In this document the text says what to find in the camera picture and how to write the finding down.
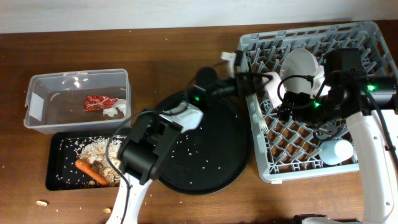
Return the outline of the pink bowl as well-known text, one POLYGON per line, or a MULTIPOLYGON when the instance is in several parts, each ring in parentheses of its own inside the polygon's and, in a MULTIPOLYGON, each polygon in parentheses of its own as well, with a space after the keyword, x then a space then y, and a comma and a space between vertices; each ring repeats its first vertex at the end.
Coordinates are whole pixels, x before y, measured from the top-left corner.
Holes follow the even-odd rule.
POLYGON ((278 86, 281 83, 280 76, 277 72, 264 73, 265 77, 262 78, 264 89, 268 94, 268 99, 273 108, 277 108, 282 104, 282 100, 278 97, 278 86))

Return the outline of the white plastic fork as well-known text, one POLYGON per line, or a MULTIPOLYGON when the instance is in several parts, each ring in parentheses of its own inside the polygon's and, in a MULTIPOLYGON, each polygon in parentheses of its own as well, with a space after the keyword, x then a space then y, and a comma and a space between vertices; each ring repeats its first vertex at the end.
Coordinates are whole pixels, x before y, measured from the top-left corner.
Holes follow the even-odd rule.
POLYGON ((262 114, 261 107, 260 107, 259 103, 257 104, 257 109, 258 109, 258 112, 259 112, 259 126, 260 126, 260 129, 265 135, 268 135, 269 129, 268 129, 267 123, 266 123, 266 121, 265 121, 265 119, 263 117, 263 114, 262 114))

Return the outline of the grey plate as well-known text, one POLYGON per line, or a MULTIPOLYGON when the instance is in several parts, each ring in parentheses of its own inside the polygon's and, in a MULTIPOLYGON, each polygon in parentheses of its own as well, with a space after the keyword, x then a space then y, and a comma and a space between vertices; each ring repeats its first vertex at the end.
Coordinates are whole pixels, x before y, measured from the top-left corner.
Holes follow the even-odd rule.
MULTIPOLYGON (((311 75, 319 67, 315 56, 306 49, 291 51, 285 58, 280 69, 281 79, 292 75, 311 75)), ((312 86, 303 78, 291 78, 283 83, 286 91, 311 94, 312 86)))

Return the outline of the light blue cup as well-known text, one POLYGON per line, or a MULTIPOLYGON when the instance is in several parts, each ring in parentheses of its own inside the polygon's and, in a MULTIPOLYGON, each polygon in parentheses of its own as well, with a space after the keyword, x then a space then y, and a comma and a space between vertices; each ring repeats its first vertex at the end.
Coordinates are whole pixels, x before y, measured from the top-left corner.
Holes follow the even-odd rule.
POLYGON ((347 140, 331 140, 320 145, 320 159, 327 165, 336 165, 353 156, 354 147, 347 140))

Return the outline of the white tissue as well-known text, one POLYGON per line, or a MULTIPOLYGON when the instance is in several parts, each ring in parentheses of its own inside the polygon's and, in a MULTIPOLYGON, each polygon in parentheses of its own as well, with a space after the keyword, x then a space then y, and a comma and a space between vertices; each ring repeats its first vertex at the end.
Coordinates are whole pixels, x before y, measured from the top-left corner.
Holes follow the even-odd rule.
POLYGON ((121 114, 123 116, 126 115, 126 100, 125 99, 118 99, 115 102, 113 106, 110 108, 106 108, 103 110, 103 115, 109 116, 109 117, 114 117, 118 114, 121 114))

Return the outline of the red snack wrapper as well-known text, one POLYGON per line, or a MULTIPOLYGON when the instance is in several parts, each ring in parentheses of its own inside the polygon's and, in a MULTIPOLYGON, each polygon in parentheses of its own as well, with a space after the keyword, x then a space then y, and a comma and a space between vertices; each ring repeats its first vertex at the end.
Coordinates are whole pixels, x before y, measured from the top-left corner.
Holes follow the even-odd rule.
POLYGON ((104 110, 112 107, 118 100, 102 95, 87 96, 85 98, 84 110, 96 111, 104 110))

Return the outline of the rice and food scraps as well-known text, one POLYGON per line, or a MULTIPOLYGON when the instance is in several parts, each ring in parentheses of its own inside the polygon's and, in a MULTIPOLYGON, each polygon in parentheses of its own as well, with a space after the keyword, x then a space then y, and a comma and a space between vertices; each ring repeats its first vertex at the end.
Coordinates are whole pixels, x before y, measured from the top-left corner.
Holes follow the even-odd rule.
POLYGON ((58 144, 59 157, 56 163, 56 183, 66 187, 99 187, 92 177, 85 174, 75 166, 77 159, 84 159, 92 165, 92 168, 103 175, 110 187, 116 187, 120 183, 120 175, 111 168, 111 164, 118 167, 118 150, 125 139, 124 136, 116 136, 111 142, 108 137, 66 138, 58 144))

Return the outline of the orange carrot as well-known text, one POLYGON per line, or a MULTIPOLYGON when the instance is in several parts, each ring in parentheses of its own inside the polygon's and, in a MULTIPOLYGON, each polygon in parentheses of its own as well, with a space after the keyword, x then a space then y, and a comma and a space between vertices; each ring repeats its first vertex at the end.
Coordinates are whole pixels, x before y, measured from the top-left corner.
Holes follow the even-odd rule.
POLYGON ((84 159, 77 159, 75 162, 75 166, 81 170, 82 172, 86 173, 90 177, 92 177, 97 183, 100 185, 106 186, 109 185, 109 181, 101 175, 99 172, 95 171, 92 168, 92 165, 84 159))

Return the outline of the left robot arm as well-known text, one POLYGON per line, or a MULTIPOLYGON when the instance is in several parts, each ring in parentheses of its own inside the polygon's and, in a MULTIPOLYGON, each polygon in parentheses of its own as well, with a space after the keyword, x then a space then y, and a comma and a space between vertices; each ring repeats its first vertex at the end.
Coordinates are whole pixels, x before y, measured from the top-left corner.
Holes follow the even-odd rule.
POLYGON ((137 223, 149 186, 161 175, 178 138, 199 127, 209 100, 249 96, 274 84, 274 72, 236 73, 234 68, 240 65, 242 55, 240 50, 222 52, 228 78, 218 78, 214 66, 203 67, 182 92, 182 99, 167 110, 144 110, 123 121, 131 128, 118 149, 119 165, 110 163, 121 180, 108 223, 137 223))

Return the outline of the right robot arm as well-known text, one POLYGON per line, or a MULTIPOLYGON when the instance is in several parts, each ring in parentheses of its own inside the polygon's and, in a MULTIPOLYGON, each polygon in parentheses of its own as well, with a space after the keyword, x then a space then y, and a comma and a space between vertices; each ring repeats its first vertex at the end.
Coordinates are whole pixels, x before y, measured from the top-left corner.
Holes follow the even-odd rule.
POLYGON ((363 223, 397 223, 397 82, 371 77, 357 48, 332 50, 323 58, 323 80, 302 75, 313 93, 278 94, 281 118, 316 127, 345 120, 357 150, 364 193, 363 223))

